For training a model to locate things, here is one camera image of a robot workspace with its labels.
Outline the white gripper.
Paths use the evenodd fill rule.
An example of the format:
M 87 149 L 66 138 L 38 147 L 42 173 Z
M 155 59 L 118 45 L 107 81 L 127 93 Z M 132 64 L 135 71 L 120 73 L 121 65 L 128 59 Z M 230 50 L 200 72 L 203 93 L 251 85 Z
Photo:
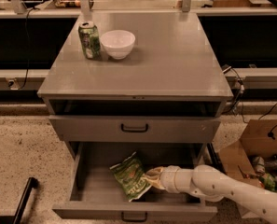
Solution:
M 147 181 L 156 189 L 165 189 L 169 193 L 178 193 L 175 185 L 175 175 L 179 170 L 178 166 L 156 167 L 148 170 L 145 176 Z

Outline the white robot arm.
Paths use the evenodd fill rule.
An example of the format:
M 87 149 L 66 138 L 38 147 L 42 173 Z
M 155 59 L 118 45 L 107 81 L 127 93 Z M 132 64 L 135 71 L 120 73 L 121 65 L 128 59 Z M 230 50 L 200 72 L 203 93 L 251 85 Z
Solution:
M 214 167 L 156 167 L 147 171 L 144 179 L 156 189 L 165 189 L 170 193 L 188 193 L 209 202 L 231 199 L 271 224 L 277 224 L 276 192 L 232 179 Z

